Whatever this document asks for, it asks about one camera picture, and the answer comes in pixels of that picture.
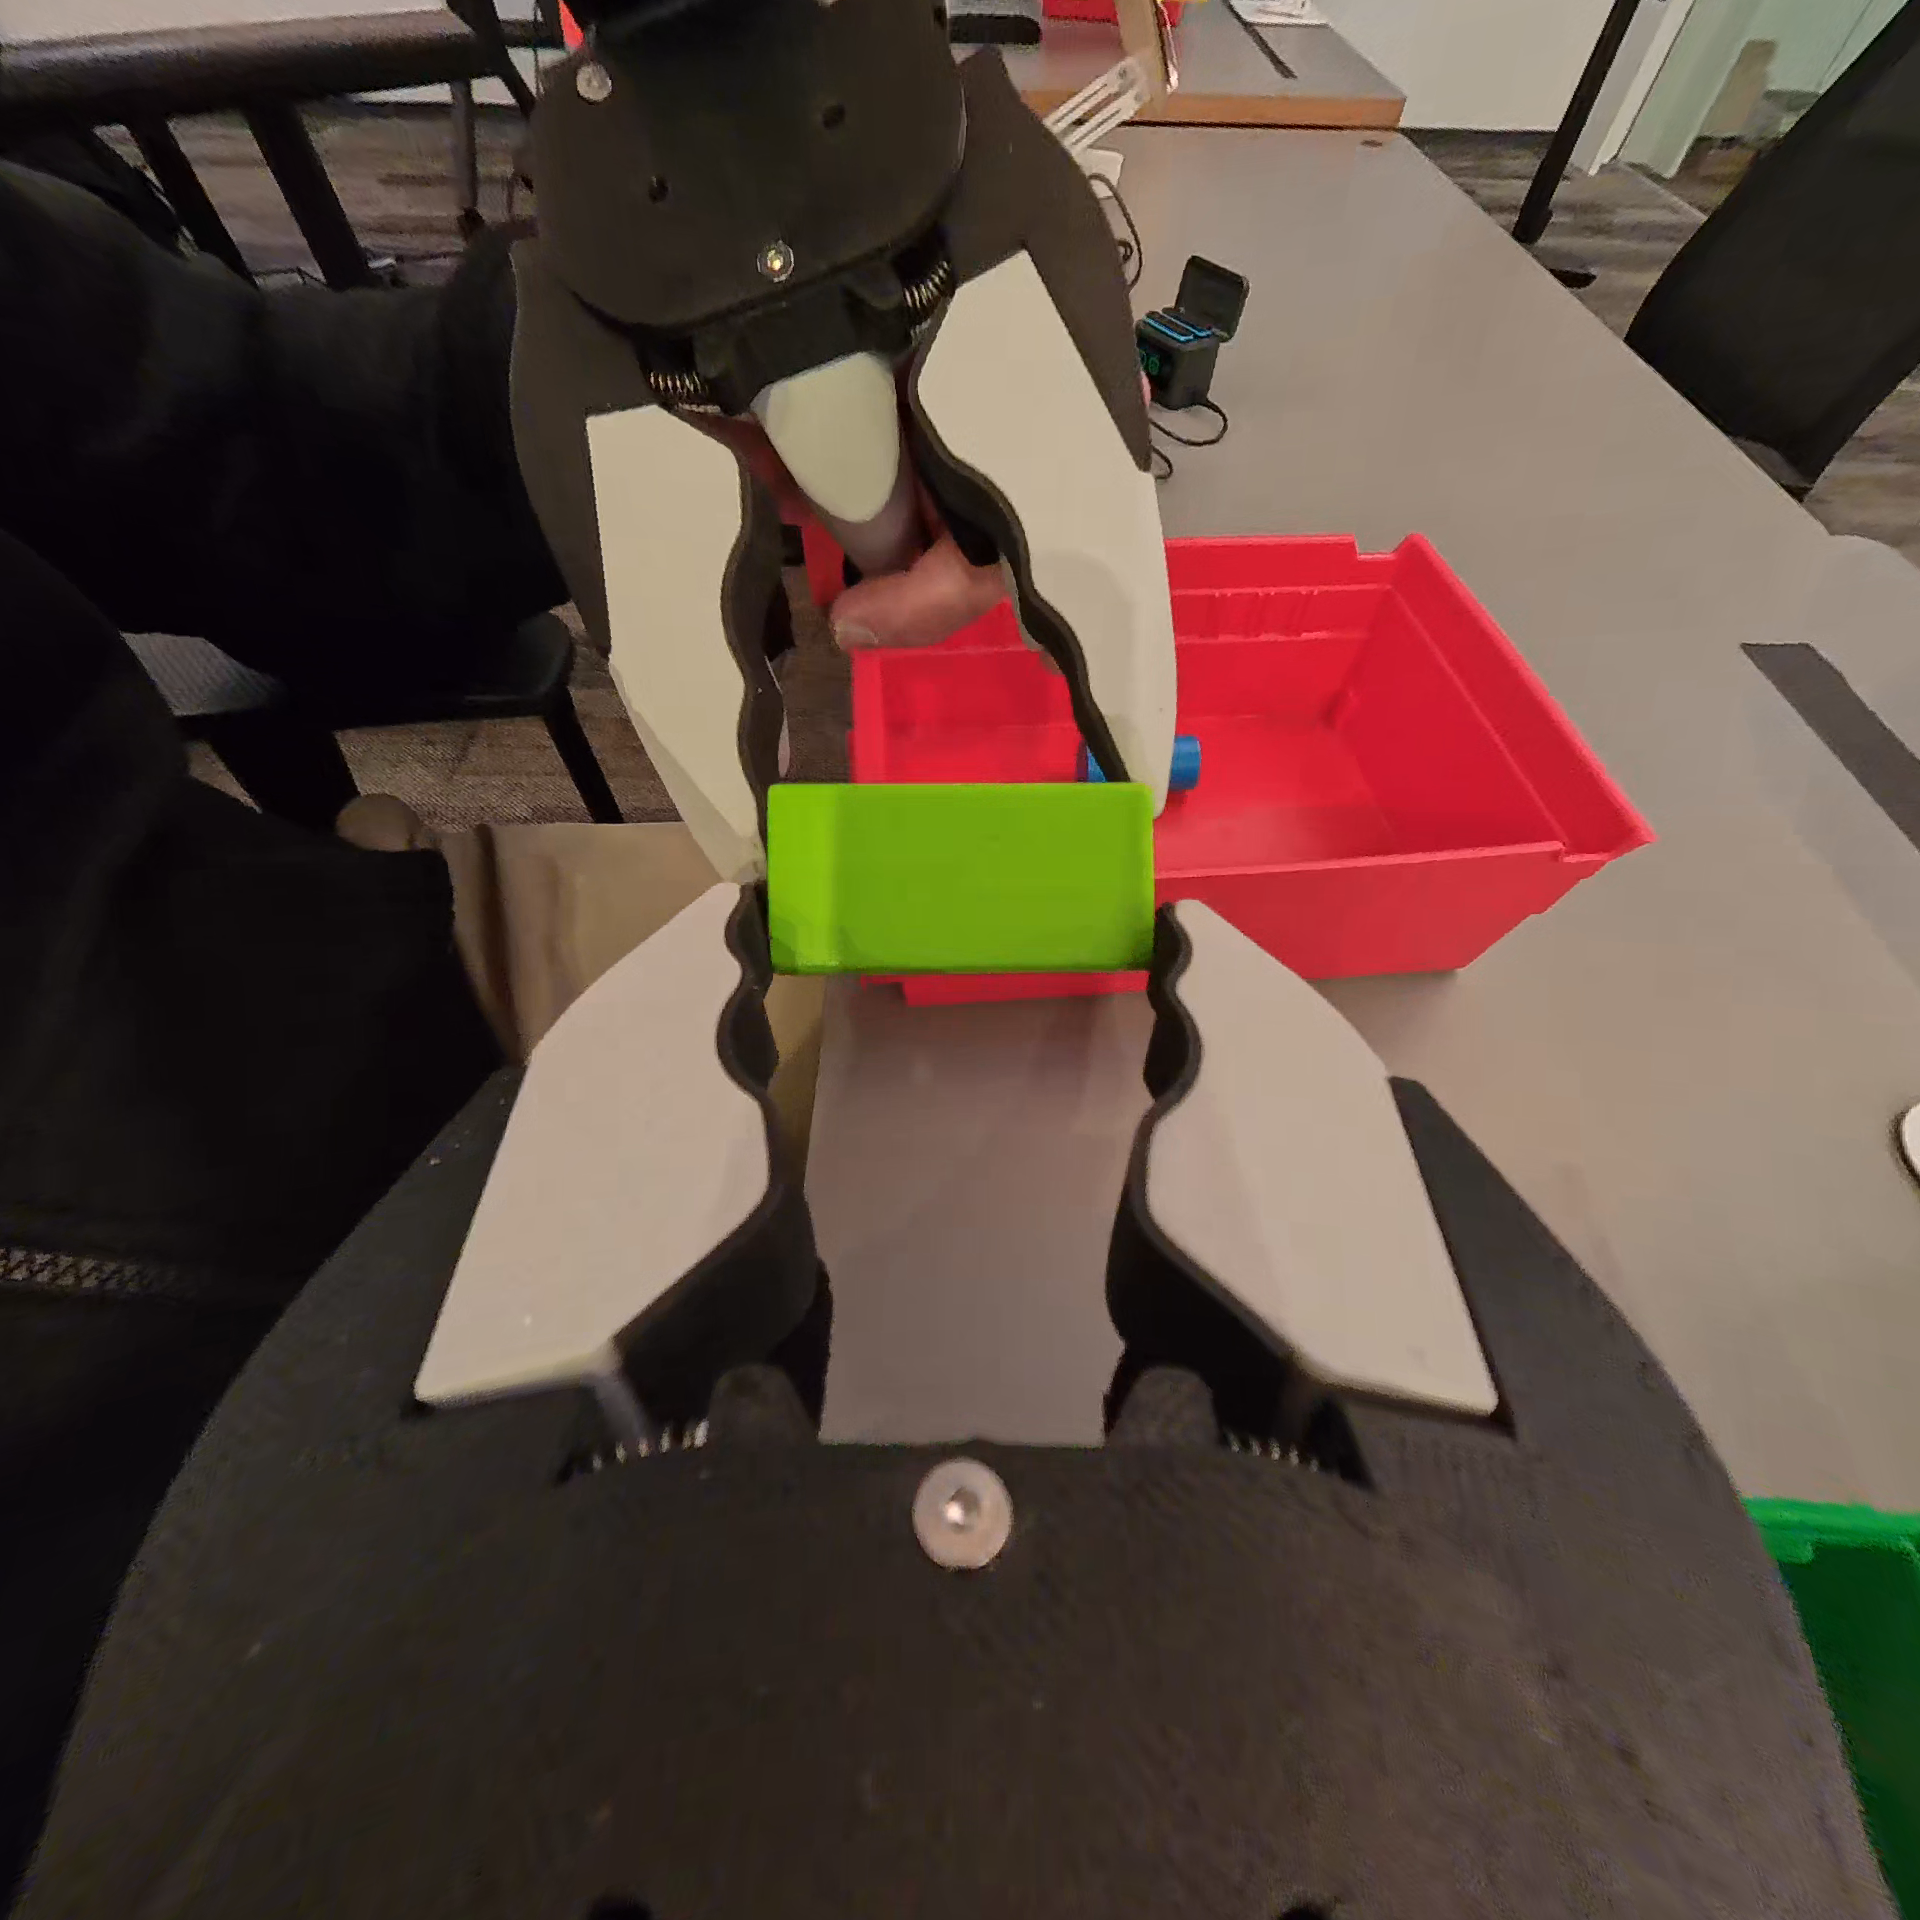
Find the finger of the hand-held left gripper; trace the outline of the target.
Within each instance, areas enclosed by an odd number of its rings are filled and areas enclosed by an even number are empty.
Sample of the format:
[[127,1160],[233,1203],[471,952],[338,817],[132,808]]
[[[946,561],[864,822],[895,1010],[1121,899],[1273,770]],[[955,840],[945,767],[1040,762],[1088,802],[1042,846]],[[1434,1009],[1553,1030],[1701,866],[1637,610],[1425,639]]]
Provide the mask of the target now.
[[780,508],[664,409],[597,414],[587,436],[614,687],[715,874],[758,884],[785,732]]
[[1108,393],[1034,259],[1013,253],[949,300],[908,375],[908,419],[926,491],[990,547],[1085,747],[1159,819],[1176,640],[1159,485],[1125,428],[1146,427],[1131,321],[1122,309]]

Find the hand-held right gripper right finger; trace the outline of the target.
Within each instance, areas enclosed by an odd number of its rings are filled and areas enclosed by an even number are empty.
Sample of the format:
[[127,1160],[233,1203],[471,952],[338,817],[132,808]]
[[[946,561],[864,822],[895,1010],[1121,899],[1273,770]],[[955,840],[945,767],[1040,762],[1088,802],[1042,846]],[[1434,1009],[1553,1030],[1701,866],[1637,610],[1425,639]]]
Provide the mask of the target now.
[[1149,1365],[1456,1420],[1500,1392],[1388,1071],[1327,997],[1197,900],[1156,919],[1149,1111],[1108,1308]]

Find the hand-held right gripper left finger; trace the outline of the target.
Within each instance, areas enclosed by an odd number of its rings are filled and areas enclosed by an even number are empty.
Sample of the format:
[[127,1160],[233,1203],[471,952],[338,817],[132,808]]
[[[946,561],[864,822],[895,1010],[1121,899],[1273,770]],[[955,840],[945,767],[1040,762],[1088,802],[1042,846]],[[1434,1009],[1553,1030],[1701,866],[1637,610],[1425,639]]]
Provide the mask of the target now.
[[414,1398],[591,1394],[618,1444],[822,1427],[830,1281],[805,1178],[821,999],[721,882],[532,1049]]

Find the blue wooden cylinder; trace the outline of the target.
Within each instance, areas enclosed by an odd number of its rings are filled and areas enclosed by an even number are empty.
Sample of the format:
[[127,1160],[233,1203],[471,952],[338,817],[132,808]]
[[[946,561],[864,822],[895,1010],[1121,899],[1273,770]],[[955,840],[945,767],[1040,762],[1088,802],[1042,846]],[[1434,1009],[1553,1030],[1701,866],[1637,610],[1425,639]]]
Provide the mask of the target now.
[[[1198,736],[1189,732],[1179,732],[1173,741],[1169,773],[1167,773],[1167,792],[1176,797],[1193,794],[1198,789],[1204,770],[1204,749]],[[1077,751],[1075,761],[1075,779],[1082,785],[1104,785],[1107,774],[1092,754],[1092,749],[1082,741]]]

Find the red plastic bin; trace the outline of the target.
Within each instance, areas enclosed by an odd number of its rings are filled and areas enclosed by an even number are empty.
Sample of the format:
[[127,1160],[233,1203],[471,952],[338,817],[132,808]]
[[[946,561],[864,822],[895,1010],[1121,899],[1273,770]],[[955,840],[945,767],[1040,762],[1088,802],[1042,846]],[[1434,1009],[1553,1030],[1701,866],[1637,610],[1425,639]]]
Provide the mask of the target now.
[[[1210,906],[1309,982],[1455,972],[1652,840],[1422,536],[1164,545],[1175,735],[1156,909]],[[1080,785],[1069,685],[1013,601],[852,663],[852,785]],[[1142,992],[1146,972],[864,974],[912,1004]]]

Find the lime green rectangular block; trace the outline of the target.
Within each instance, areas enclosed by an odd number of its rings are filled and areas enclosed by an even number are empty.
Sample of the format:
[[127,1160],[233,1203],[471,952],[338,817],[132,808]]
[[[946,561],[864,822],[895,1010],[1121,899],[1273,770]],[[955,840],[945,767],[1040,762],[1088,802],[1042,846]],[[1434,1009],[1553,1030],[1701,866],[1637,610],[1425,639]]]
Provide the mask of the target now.
[[780,782],[767,802],[774,970],[1138,972],[1154,824],[1138,782]]

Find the green plastic bin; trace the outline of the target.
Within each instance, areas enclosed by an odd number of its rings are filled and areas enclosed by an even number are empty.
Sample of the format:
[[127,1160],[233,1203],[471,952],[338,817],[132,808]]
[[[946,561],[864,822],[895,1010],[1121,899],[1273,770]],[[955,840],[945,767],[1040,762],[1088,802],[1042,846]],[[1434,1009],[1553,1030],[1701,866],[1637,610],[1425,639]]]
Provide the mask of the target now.
[[1890,1899],[1918,1914],[1918,1514],[1746,1503],[1836,1720]]

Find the person's left forearm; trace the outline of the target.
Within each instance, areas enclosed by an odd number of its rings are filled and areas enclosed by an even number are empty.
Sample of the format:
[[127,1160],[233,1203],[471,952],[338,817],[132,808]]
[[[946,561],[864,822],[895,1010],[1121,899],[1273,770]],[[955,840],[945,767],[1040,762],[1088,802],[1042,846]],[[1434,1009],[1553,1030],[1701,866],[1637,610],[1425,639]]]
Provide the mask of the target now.
[[517,466],[501,235],[439,285],[263,288],[4,164],[4,671],[107,632],[294,682],[569,602]]

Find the person's left hand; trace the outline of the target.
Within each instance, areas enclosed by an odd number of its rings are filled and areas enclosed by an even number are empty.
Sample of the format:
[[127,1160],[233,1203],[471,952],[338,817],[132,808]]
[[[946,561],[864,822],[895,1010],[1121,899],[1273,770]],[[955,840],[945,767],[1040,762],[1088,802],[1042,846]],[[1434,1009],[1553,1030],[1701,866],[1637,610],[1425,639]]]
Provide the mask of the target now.
[[997,565],[973,565],[942,535],[907,569],[849,586],[829,609],[829,631],[845,655],[918,650],[941,645],[1008,601]]

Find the black charging case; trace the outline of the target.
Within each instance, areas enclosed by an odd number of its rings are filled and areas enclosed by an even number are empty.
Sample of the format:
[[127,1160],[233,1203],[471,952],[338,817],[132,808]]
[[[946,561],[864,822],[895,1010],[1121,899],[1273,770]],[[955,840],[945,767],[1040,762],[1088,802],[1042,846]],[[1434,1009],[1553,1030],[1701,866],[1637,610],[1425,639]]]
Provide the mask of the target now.
[[1141,316],[1136,354],[1159,409],[1179,414],[1212,399],[1220,349],[1236,339],[1249,294],[1247,276],[1193,253],[1175,300]]

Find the white stand with clear arms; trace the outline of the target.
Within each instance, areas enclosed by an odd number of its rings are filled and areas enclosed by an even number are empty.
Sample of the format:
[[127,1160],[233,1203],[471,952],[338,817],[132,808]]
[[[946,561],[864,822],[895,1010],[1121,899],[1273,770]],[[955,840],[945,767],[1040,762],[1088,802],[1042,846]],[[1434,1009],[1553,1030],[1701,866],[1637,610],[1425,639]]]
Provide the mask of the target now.
[[1171,81],[1159,67],[1127,56],[1078,89],[1062,107],[1046,111],[1042,125],[1088,181],[1118,190],[1125,159],[1107,140],[1142,119],[1149,109],[1160,107],[1169,95]]

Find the light wooden table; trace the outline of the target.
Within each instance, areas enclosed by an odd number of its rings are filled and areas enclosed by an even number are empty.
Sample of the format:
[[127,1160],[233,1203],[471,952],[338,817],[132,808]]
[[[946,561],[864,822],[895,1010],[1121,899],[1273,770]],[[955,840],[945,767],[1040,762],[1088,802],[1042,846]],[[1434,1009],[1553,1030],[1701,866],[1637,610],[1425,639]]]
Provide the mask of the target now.
[[[1125,55],[1112,21],[1057,18],[1005,5],[1038,24],[1034,45],[1003,49],[1024,103],[1052,114]],[[1260,27],[1229,5],[1182,5],[1171,27],[1176,89],[1132,117],[1138,128],[1396,133],[1405,93],[1327,24]]]

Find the black metal pole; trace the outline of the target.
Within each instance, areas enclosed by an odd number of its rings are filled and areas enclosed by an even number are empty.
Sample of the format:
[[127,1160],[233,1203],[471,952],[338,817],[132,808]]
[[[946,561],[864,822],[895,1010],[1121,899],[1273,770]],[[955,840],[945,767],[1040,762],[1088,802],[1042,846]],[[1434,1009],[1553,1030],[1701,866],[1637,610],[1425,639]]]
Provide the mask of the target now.
[[1557,285],[1570,292],[1588,291],[1596,281],[1596,270],[1584,263],[1547,253],[1544,242],[1553,225],[1557,196],[1570,171],[1575,150],[1595,120],[1604,89],[1641,11],[1641,3],[1609,5],[1595,46],[1581,68],[1561,120],[1549,136],[1549,145],[1508,228],[1512,242]]

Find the black mesh chair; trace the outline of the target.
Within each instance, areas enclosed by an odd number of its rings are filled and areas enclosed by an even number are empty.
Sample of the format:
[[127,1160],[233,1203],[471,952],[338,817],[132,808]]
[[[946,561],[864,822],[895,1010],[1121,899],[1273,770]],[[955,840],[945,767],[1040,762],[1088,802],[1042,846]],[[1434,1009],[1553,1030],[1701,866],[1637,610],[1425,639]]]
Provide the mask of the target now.
[[1626,349],[1794,501],[1918,367],[1918,7],[1742,175]]

